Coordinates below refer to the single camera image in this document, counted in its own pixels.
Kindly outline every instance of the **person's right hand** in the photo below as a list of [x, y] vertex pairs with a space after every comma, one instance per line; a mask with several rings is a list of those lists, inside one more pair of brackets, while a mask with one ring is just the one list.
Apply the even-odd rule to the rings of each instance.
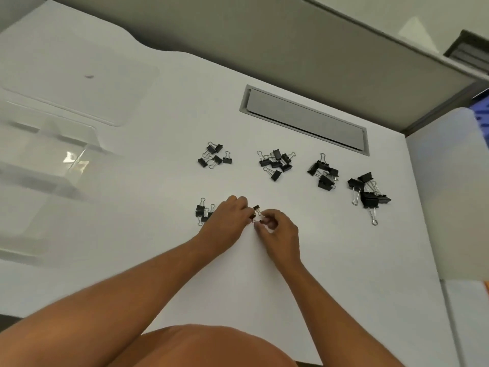
[[[277, 269], [283, 273], [301, 266], [299, 228], [282, 211], [265, 210], [262, 215], [263, 220], [254, 224], [255, 229]], [[268, 232], [265, 225], [274, 231]]]

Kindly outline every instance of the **rectangular panel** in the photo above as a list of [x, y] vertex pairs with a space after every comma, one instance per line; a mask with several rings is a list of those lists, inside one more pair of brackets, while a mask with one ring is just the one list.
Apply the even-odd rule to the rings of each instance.
[[248, 112], [359, 152], [366, 150], [364, 128], [254, 88], [248, 90]]

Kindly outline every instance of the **bare skin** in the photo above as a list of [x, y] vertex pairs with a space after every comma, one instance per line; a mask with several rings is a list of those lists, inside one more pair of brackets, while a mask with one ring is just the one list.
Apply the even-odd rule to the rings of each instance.
[[[234, 245], [253, 212], [245, 197], [231, 196], [186, 243], [54, 302], [8, 328], [0, 333], [0, 365], [160, 365], [154, 351], [172, 328], [142, 332], [183, 285]], [[278, 210], [262, 214], [264, 224], [274, 231], [269, 233], [261, 223], [255, 223], [255, 228], [289, 285], [323, 364], [402, 366], [305, 269], [298, 229], [290, 219]]]

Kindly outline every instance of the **white desk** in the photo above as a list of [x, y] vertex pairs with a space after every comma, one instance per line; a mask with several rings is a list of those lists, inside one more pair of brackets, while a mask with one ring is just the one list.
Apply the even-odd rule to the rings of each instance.
[[[25, 60], [29, 46], [41, 41], [49, 52], [39, 51], [34, 63], [43, 70], [46, 56], [76, 49], [80, 40], [157, 67], [159, 76], [120, 127], [1, 93], [94, 126], [101, 146], [113, 155], [89, 166], [80, 183], [82, 197], [67, 202], [47, 235], [49, 266], [0, 262], [0, 313], [27, 316], [178, 245], [199, 229], [194, 209], [200, 197], [217, 204], [237, 194], [252, 205], [282, 209], [296, 222], [309, 270], [407, 366], [458, 365], [401, 134], [195, 56], [144, 47], [126, 31], [52, 1], [0, 34], [0, 69]], [[55, 73], [46, 84], [65, 85]], [[117, 80], [109, 77], [107, 85]], [[247, 84], [366, 127], [370, 157], [240, 113]], [[106, 95], [110, 102], [111, 91]], [[196, 160], [208, 141], [222, 143], [233, 164], [201, 168]], [[274, 183], [259, 167], [256, 151], [276, 148], [297, 157]], [[335, 191], [317, 188], [306, 173], [321, 152], [340, 170]], [[368, 171], [393, 200], [379, 209], [378, 227], [365, 210], [352, 206], [346, 187], [346, 180]], [[320, 363], [289, 290], [251, 227], [175, 296], [150, 329], [186, 322], [233, 326], [296, 360]]]

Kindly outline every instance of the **person's left hand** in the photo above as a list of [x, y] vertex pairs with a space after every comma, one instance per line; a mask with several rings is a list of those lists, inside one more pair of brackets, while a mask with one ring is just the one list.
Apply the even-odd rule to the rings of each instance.
[[243, 229], [251, 223], [254, 213], [255, 211], [248, 207], [246, 197], [230, 196], [221, 202], [197, 236], [207, 245], [214, 247], [217, 255], [220, 255], [240, 238]]

